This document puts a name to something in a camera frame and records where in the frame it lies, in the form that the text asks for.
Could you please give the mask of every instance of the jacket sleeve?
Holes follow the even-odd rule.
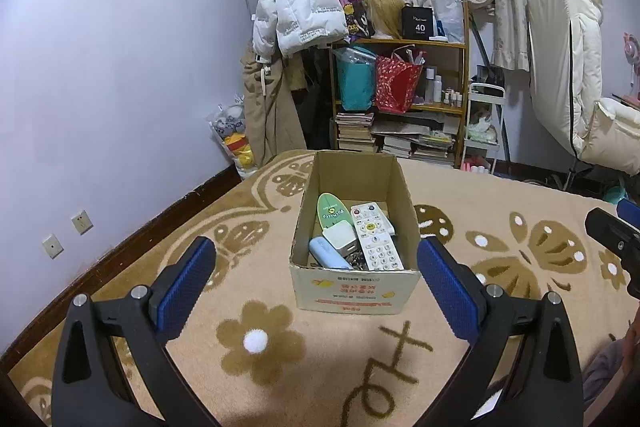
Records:
[[[276,0],[258,0],[255,10],[254,51],[265,58],[271,58],[276,47],[276,27],[278,11]]]

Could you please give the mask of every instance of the beige blanket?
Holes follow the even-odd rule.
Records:
[[[411,426],[466,343],[453,336],[423,281],[399,315],[296,308],[288,258],[312,158],[308,152],[278,156],[94,299],[151,283],[195,236],[207,235],[218,248],[218,267],[168,350],[223,426]],[[423,234],[436,234],[458,261],[512,295],[537,298],[553,289],[562,296],[583,366],[610,337],[624,336],[638,305],[625,290],[628,274],[584,230],[589,210],[613,212],[612,206],[485,174],[412,160],[401,165]],[[259,349],[264,339],[247,335],[252,330],[268,336],[266,349],[254,355],[244,345]],[[60,327],[10,375],[45,419],[59,337]],[[140,403],[157,412],[126,344],[118,340],[117,346]]]

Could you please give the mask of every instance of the teal bag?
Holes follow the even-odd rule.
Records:
[[[376,55],[358,46],[334,50],[334,55],[342,108],[367,110],[376,92]]]

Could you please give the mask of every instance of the blue gripper pad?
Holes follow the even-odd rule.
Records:
[[[216,247],[207,237],[197,237],[177,263],[162,270],[149,298],[149,318],[159,339],[180,336],[215,267]]]
[[[479,280],[434,237],[418,245],[418,269],[454,335],[473,345],[486,314]]]
[[[640,206],[629,200],[621,200],[617,207],[618,217],[624,219],[632,227],[640,229]]]

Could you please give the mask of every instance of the white remote control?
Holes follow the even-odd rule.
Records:
[[[351,207],[351,217],[370,270],[404,270],[391,235],[388,220],[375,203]]]

